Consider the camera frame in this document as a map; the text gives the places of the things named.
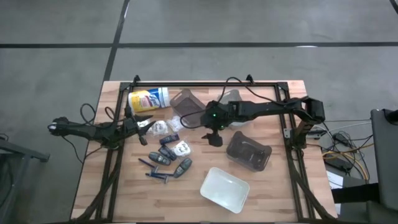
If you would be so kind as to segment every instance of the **white package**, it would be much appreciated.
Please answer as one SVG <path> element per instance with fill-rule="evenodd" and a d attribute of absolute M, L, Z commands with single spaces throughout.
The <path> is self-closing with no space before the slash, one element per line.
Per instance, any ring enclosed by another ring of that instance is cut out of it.
<path fill-rule="evenodd" d="M 167 120 L 167 124 L 172 128 L 173 132 L 175 133 L 183 128 L 179 116 L 174 116 L 172 119 Z"/>
<path fill-rule="evenodd" d="M 169 128 L 167 127 L 167 124 L 165 121 L 156 121 L 154 125 L 151 127 L 152 133 L 154 136 L 156 135 L 166 135 L 169 133 Z"/>
<path fill-rule="evenodd" d="M 137 124 L 140 128 L 143 128 L 149 124 L 149 119 L 146 119 L 145 121 L 137 122 Z"/>
<path fill-rule="evenodd" d="M 176 146 L 172 148 L 173 152 L 178 156 L 187 156 L 191 154 L 191 148 L 185 141 L 180 141 Z"/>

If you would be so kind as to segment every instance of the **disinfecting wipes canister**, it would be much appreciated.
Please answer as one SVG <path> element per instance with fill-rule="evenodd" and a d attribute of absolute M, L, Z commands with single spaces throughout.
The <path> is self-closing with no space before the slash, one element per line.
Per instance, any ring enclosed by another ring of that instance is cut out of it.
<path fill-rule="evenodd" d="M 147 111 L 170 106 L 167 87 L 132 92 L 128 96 L 133 111 Z"/>

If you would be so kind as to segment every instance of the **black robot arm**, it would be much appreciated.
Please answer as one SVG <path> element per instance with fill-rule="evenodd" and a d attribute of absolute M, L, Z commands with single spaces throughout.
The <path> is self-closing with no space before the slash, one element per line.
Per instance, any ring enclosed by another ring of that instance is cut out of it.
<path fill-rule="evenodd" d="M 203 136 L 212 146 L 221 146 L 222 138 L 219 130 L 228 127 L 232 122 L 245 122 L 256 119 L 259 116 L 293 113 L 302 121 L 292 130 L 291 145 L 305 148 L 305 136 L 314 124 L 320 124 L 325 120 L 323 103 L 309 97 L 292 98 L 285 101 L 272 101 L 268 103 L 253 103 L 251 101 L 230 101 L 224 105 L 217 101 L 211 101 L 206 106 L 205 114 L 200 118 L 201 124 L 213 130 L 213 133 Z"/>
<path fill-rule="evenodd" d="M 103 147 L 108 149 L 116 149 L 122 139 L 138 134 L 140 143 L 146 145 L 147 142 L 143 135 L 155 123 L 155 121 L 140 128 L 138 121 L 145 121 L 151 118 L 149 116 L 134 115 L 131 118 L 125 118 L 122 125 L 117 121 L 104 122 L 96 125 L 79 124 L 69 121 L 66 117 L 60 117 L 53 120 L 52 124 L 48 126 L 50 133 L 54 136 L 74 135 L 83 137 L 89 141 L 97 141 Z"/>

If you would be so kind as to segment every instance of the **small box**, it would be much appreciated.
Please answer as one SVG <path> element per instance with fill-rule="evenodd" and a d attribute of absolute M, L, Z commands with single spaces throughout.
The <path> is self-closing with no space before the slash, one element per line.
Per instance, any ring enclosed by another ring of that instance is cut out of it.
<path fill-rule="evenodd" d="M 177 93 L 170 100 L 170 105 L 180 117 L 193 113 L 183 118 L 183 121 L 188 124 L 187 126 L 191 127 L 200 125 L 200 117 L 205 113 L 206 108 L 189 89 L 183 89 L 180 93 Z"/>
<path fill-rule="evenodd" d="M 235 132 L 228 147 L 228 159 L 248 168 L 253 172 L 263 171 L 266 168 L 272 149 L 263 146 L 255 140 L 246 137 L 241 131 Z"/>

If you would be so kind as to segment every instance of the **concrete floor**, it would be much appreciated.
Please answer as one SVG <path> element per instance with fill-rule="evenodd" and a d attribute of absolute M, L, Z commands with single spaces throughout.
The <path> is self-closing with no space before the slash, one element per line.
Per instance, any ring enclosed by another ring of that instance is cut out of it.
<path fill-rule="evenodd" d="M 111 43 L 122 4 L 0 0 L 0 44 Z M 397 19 L 388 0 L 132 0 L 121 42 L 398 41 Z M 68 220 L 81 165 L 46 126 L 59 116 L 81 121 L 80 105 L 97 103 L 109 52 L 0 49 L 0 133 L 51 153 L 48 163 L 31 163 L 13 223 Z M 119 49 L 110 79 L 302 79 L 308 94 L 325 103 L 327 120 L 366 119 L 373 108 L 398 108 L 397 58 L 397 47 Z M 362 138 L 371 127 L 345 131 Z M 83 157 L 87 141 L 70 139 Z M 321 143 L 329 145 L 326 138 Z M 373 148 L 364 153 L 376 182 Z"/>

